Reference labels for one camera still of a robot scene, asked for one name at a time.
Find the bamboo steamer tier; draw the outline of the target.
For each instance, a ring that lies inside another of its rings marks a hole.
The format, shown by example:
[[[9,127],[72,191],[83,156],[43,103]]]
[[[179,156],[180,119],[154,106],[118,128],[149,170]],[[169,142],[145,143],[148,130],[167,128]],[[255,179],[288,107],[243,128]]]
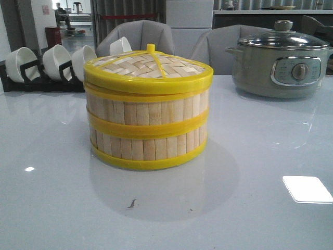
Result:
[[[93,128],[122,138],[152,138],[187,133],[204,125],[209,88],[187,93],[144,95],[85,83],[88,119]]]
[[[182,135],[160,139],[124,139],[90,128],[93,153],[107,164],[131,170],[159,170],[199,156],[207,143],[207,123]]]

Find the woven bamboo steamer lid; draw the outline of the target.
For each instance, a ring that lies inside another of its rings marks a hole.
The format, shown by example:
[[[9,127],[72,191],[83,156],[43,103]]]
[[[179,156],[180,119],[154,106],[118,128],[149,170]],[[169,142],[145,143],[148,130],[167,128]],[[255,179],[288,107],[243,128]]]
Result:
[[[98,57],[84,65],[84,82],[108,91],[170,95],[208,88],[213,69],[169,55],[147,44],[146,50]]]

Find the grey chair, right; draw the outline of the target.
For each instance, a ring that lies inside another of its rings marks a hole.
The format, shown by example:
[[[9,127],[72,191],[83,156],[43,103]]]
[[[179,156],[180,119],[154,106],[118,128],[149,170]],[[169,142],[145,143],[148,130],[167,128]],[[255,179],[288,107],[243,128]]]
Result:
[[[234,57],[225,49],[237,46],[240,38],[268,30],[241,24],[213,29],[200,36],[190,59],[211,66],[215,75],[231,75]]]

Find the grey chair,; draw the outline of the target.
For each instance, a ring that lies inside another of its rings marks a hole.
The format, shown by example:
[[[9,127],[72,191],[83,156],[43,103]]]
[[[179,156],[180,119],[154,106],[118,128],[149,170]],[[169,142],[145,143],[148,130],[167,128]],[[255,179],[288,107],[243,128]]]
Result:
[[[190,59],[211,66],[215,75],[231,75],[234,57],[225,49],[237,46],[240,38],[268,30],[241,24],[213,29],[200,36]]]
[[[174,55],[174,42],[170,26],[164,23],[139,20],[116,26],[95,49],[98,57],[108,56],[111,43],[127,38],[132,50],[145,50],[147,44],[154,44],[156,50]]]

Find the white bowl, rightmost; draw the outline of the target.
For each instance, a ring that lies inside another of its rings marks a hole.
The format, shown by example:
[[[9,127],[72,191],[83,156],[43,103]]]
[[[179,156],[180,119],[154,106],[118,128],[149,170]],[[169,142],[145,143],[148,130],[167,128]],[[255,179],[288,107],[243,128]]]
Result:
[[[132,47],[126,37],[121,37],[120,39],[112,42],[109,46],[110,56],[132,51]]]

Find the white bowl,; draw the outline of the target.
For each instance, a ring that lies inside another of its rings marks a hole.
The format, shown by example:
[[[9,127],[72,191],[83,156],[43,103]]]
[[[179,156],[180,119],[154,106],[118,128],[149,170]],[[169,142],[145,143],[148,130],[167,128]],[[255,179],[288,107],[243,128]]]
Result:
[[[97,58],[94,50],[88,46],[84,45],[82,48],[77,50],[72,54],[72,67],[75,76],[81,81],[84,81],[84,65],[86,62]]]
[[[23,83],[20,66],[37,60],[36,55],[27,47],[21,47],[9,53],[5,59],[6,73],[14,82]]]
[[[46,74],[57,81],[61,81],[59,66],[70,60],[69,52],[60,44],[47,50],[42,59]]]
[[[112,42],[109,46],[110,56],[132,51],[132,47],[126,37],[121,37],[120,39]]]

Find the grey chair, left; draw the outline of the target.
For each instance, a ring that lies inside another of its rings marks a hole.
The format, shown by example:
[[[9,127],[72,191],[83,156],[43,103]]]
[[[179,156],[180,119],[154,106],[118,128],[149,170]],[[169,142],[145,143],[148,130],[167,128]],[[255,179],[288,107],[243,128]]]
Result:
[[[145,50],[147,44],[154,44],[156,50],[174,55],[174,42],[170,26],[164,23],[139,20],[116,26],[95,49],[98,57],[108,56],[111,43],[127,38],[132,50]]]

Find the white cabinet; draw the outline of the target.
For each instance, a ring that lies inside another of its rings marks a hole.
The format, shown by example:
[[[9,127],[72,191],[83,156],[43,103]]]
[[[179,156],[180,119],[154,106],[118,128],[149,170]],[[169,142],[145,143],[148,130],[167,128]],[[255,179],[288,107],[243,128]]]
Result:
[[[175,55],[189,58],[199,37],[211,30],[213,5],[214,1],[166,1]]]

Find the grey electric cooking pot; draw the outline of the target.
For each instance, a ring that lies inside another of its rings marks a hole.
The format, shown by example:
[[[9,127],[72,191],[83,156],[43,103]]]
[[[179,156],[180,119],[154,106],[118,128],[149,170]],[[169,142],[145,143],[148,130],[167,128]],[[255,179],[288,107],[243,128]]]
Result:
[[[225,50],[234,56],[233,82],[252,94],[304,98],[321,88],[329,43],[292,30],[290,20],[277,20],[274,29],[240,38]]]

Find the black dish rack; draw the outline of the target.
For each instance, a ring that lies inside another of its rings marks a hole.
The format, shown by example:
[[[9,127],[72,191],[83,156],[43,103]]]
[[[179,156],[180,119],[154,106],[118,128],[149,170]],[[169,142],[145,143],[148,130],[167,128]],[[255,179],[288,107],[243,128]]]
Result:
[[[37,66],[40,76],[29,80],[26,75],[27,69]],[[52,80],[45,72],[44,66],[39,59],[28,62],[20,66],[20,72],[24,79],[23,83],[14,82],[6,73],[5,61],[1,61],[1,81],[5,92],[25,91],[25,92],[84,92],[83,82],[81,82],[74,73],[71,60],[61,64],[61,80]]]

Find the red bin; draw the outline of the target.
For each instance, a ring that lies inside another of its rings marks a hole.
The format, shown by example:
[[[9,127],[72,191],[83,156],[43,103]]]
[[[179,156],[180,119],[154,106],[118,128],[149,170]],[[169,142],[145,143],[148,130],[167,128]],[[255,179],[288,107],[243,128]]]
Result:
[[[62,44],[59,27],[45,27],[45,34],[46,34],[48,49],[54,47],[57,44],[59,45]]]

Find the white bowl, leftmost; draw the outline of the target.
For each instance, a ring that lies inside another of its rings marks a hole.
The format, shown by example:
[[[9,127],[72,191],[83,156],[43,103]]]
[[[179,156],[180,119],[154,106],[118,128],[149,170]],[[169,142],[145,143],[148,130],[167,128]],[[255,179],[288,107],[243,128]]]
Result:
[[[37,60],[36,55],[27,47],[21,47],[9,53],[5,59],[6,73],[14,82],[23,83],[20,66]]]

